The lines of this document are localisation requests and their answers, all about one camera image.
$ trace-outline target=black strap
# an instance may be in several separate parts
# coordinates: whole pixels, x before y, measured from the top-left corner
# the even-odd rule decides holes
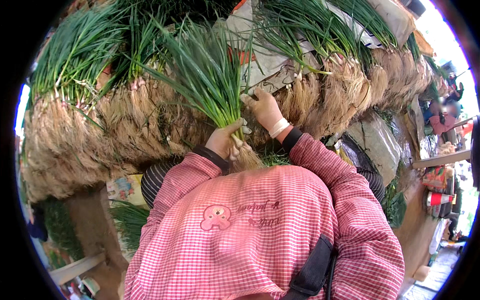
[[[335,268],[336,251],[328,238],[321,234],[300,272],[290,281],[290,289],[282,300],[306,300],[317,295],[329,279],[327,295]]]

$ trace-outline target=gloved hand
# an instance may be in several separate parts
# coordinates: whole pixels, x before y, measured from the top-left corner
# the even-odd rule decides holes
[[[231,137],[231,135],[235,133],[243,123],[243,118],[239,118],[225,128],[215,129],[212,135],[208,138],[205,147],[217,153],[223,159],[227,159],[228,157],[231,161],[237,160],[237,157],[240,154],[238,147],[250,147],[246,142],[242,142],[239,139],[238,141],[234,141]]]
[[[257,96],[258,101],[247,94],[241,95],[240,98],[247,108],[252,110],[260,125],[267,129],[267,131],[270,131],[273,126],[283,118],[282,113],[278,108],[275,98],[273,98],[270,93],[257,87],[254,94]]]

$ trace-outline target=ground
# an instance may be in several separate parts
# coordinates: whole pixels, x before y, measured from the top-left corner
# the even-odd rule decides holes
[[[407,210],[400,228],[393,229],[397,236],[405,261],[405,275],[399,295],[413,285],[413,274],[422,265],[427,265],[430,254],[428,247],[432,241],[433,233],[438,220],[428,216],[422,206],[425,186],[420,182],[421,174],[412,170],[410,157],[415,157],[414,143],[408,133],[405,119],[400,116],[394,117],[394,122],[400,131],[396,136],[402,148],[402,158],[406,168],[400,174],[398,190],[403,191]]]
[[[101,251],[106,255],[105,263],[85,273],[85,276],[92,277],[101,286],[95,298],[118,300],[121,273],[127,270],[128,263],[121,255],[113,222],[105,214],[108,208],[106,188],[98,187],[91,192],[77,192],[65,203],[85,256],[95,255]]]

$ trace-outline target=pink checkered jacket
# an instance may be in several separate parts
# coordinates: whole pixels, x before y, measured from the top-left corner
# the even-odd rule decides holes
[[[395,299],[404,261],[356,169],[304,133],[294,166],[221,176],[195,153],[165,176],[125,278],[125,300],[281,298],[320,234],[339,255],[333,299]],[[323,299],[322,290],[310,299]]]

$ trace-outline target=plastic bag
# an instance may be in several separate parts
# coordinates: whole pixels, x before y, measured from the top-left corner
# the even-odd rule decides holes
[[[413,15],[403,6],[397,5],[391,0],[367,1],[382,17],[393,35],[395,35],[398,48],[402,48],[408,36],[416,29]]]
[[[395,177],[401,148],[385,121],[369,110],[347,129],[347,133],[365,151],[387,186]]]

